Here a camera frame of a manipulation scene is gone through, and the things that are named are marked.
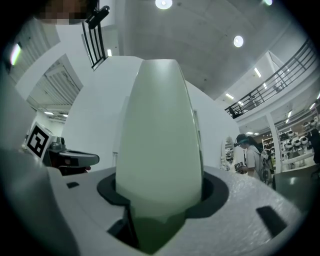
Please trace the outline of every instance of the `white column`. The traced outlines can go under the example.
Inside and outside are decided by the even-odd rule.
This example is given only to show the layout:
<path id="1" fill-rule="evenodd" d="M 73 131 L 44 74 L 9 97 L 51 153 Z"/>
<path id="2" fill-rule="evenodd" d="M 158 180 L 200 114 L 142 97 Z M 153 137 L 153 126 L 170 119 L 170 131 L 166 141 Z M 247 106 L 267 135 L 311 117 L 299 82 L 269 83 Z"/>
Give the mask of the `white column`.
<path id="1" fill-rule="evenodd" d="M 274 123 L 274 120 L 270 113 L 266 114 L 266 119 L 268 120 L 269 127 L 272 133 L 274 152 L 275 152 L 275 173 L 281 173 L 281 156 L 280 156 L 280 144 L 278 140 L 277 129 Z"/>

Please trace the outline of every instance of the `white t-shirt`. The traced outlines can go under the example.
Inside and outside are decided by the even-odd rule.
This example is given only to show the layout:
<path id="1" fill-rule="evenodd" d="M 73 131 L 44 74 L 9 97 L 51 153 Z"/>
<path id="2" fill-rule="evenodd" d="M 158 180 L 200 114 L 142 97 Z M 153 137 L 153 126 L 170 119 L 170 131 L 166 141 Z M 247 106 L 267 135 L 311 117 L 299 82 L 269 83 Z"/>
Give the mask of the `white t-shirt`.
<path id="1" fill-rule="evenodd" d="M 263 162 L 261 162 L 259 150 L 254 145 L 250 145 L 248 147 L 246 152 L 246 161 L 247 161 L 246 166 L 248 168 L 254 167 L 253 175 L 250 175 L 249 172 L 248 172 L 248 175 L 253 176 L 254 178 L 260 181 L 260 177 L 257 171 L 263 168 Z"/>

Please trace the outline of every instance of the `railing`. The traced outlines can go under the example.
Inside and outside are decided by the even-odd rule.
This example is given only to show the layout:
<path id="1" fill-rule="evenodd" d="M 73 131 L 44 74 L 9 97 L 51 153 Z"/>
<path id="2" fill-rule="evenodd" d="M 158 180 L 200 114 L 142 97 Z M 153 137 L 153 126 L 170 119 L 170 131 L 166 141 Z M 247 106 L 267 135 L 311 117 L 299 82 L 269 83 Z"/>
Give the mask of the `railing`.
<path id="1" fill-rule="evenodd" d="M 90 61 L 91 61 L 91 68 L 95 70 L 98 67 L 98 64 L 102 63 L 107 58 L 106 54 L 105 54 L 104 42 L 102 39 L 101 25 L 99 23 L 96 26 L 96 28 L 94 28 L 94 29 L 89 29 L 89 27 L 88 27 L 89 37 L 90 37 L 90 42 L 91 42 L 90 45 L 88 43 L 88 39 L 87 39 L 88 31 L 86 31 L 84 21 L 82 21 L 82 29 L 83 29 L 83 35 L 84 35 L 86 49 L 87 49 L 87 52 L 89 54 Z"/>
<path id="2" fill-rule="evenodd" d="M 318 60 L 317 52 L 308 39 L 301 48 L 272 76 L 236 103 L 225 109 L 233 118 L 263 104 L 305 73 Z"/>

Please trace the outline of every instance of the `concrete ceiling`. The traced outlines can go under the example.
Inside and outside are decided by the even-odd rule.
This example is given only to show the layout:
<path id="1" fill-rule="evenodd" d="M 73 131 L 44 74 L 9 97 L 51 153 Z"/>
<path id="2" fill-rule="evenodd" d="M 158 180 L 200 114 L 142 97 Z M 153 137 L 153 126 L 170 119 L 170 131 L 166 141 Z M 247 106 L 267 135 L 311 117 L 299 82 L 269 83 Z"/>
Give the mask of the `concrete ceiling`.
<path id="1" fill-rule="evenodd" d="M 256 74 L 254 67 L 259 70 L 261 77 Z M 242 97 L 261 85 L 264 80 L 273 75 L 274 70 L 272 63 L 270 62 L 269 52 L 263 55 L 254 65 L 254 67 L 249 69 L 242 77 L 240 77 L 232 86 L 230 86 L 215 100 L 221 107 L 226 109 L 233 103 L 238 102 Z M 228 98 L 226 93 L 232 95 L 234 99 Z"/>
<path id="2" fill-rule="evenodd" d="M 161 10 L 135 0 L 132 55 L 176 59 L 187 81 L 213 99 L 243 76 L 284 32 L 291 17 L 260 0 L 181 0 Z M 244 45 L 236 48 L 233 38 Z"/>
<path id="3" fill-rule="evenodd" d="M 252 132 L 252 133 L 260 133 L 261 131 L 265 131 L 269 128 L 268 120 L 266 116 L 262 116 L 250 123 L 247 123 L 244 126 L 239 127 L 240 132 L 245 134 L 247 132 Z"/>

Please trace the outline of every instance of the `black device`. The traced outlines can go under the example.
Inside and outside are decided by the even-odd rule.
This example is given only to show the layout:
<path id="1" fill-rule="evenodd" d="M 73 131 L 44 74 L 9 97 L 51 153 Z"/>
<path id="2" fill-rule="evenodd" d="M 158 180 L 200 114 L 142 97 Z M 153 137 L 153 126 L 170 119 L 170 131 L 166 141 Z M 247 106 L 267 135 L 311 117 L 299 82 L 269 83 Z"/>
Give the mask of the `black device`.
<path id="1" fill-rule="evenodd" d="M 110 7 L 105 5 L 100 10 L 94 9 L 89 18 L 86 19 L 86 23 L 90 30 L 93 30 L 105 17 L 110 13 Z"/>
<path id="2" fill-rule="evenodd" d="M 45 166 L 60 170 L 63 176 L 83 174 L 90 170 L 90 166 L 99 163 L 96 154 L 70 150 L 66 148 L 65 139 L 56 137 L 56 140 L 47 148 L 43 157 Z"/>
<path id="3" fill-rule="evenodd" d="M 244 166 L 244 163 L 243 162 L 239 162 L 239 163 L 234 165 L 234 170 L 237 173 L 244 174 L 244 172 L 242 170 L 238 169 L 238 168 L 243 167 L 243 166 Z"/>

